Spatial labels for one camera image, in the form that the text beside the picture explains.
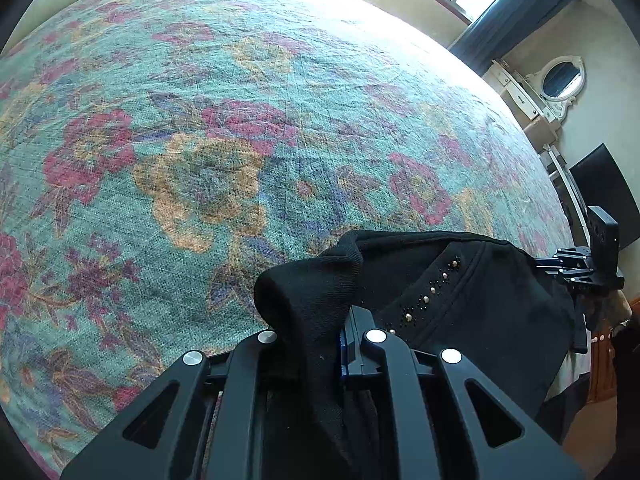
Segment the black studded pants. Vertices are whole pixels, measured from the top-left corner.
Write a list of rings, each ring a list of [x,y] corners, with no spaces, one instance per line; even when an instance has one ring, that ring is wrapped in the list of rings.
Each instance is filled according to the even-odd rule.
[[[316,258],[262,272],[254,301],[284,352],[266,430],[270,479],[380,471],[371,400],[341,385],[351,307],[410,348],[458,349],[529,416],[586,341],[563,285],[521,249],[470,233],[348,232]]]

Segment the white dressing table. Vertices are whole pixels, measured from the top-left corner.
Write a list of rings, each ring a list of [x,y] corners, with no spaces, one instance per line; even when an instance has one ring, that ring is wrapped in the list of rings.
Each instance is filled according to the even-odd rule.
[[[538,154],[546,145],[559,140],[559,119],[523,76],[512,72],[506,64],[493,60],[483,79],[506,102]]]

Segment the dark blue window curtain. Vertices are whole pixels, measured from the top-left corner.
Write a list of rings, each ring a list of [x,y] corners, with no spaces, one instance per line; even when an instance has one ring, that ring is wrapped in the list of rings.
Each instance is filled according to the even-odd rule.
[[[449,48],[478,76],[574,0],[495,0]]]

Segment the floral green bedspread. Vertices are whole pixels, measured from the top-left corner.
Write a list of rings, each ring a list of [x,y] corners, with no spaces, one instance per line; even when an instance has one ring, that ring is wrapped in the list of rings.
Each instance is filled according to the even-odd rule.
[[[506,103],[362,0],[78,0],[1,60],[1,406],[48,478],[352,229],[570,241]]]

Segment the black flat monitor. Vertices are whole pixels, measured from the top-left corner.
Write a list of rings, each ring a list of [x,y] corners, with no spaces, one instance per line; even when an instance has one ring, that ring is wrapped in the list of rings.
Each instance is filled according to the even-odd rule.
[[[570,167],[586,206],[602,207],[620,227],[620,250],[639,238],[639,208],[604,143]]]

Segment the white oval vanity mirror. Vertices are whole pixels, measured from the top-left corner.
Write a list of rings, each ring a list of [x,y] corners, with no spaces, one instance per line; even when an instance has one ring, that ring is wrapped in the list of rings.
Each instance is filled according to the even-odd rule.
[[[577,55],[557,56],[538,72],[527,74],[525,80],[552,116],[562,122],[585,87],[585,64]]]

